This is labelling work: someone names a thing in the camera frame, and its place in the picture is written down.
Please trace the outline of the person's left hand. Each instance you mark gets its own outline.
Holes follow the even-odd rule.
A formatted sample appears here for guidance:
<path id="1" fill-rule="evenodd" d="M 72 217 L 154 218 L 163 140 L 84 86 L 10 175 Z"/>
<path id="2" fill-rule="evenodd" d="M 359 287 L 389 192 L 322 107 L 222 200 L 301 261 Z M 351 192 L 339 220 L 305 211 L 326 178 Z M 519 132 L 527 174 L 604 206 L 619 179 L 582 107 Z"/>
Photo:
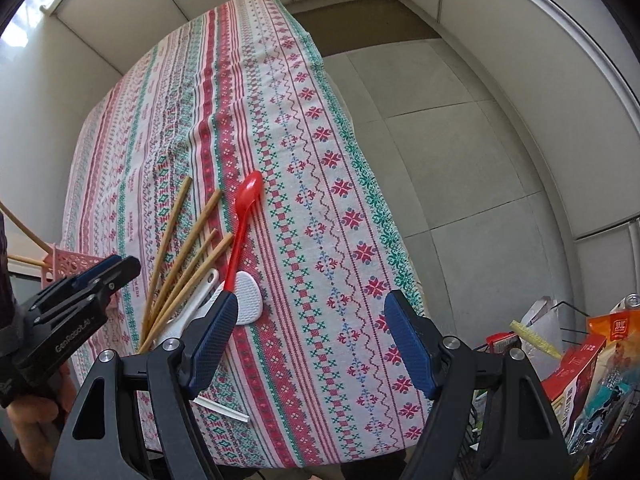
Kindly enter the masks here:
<path id="1" fill-rule="evenodd" d="M 61 366 L 60 374 L 61 385 L 56 393 L 58 400 L 22 396 L 6 408 L 16 441 L 10 445 L 5 437 L 1 438 L 2 479 L 50 478 L 55 443 L 43 432 L 43 426 L 55 421 L 59 408 L 67 416 L 77 392 L 67 363 Z"/>

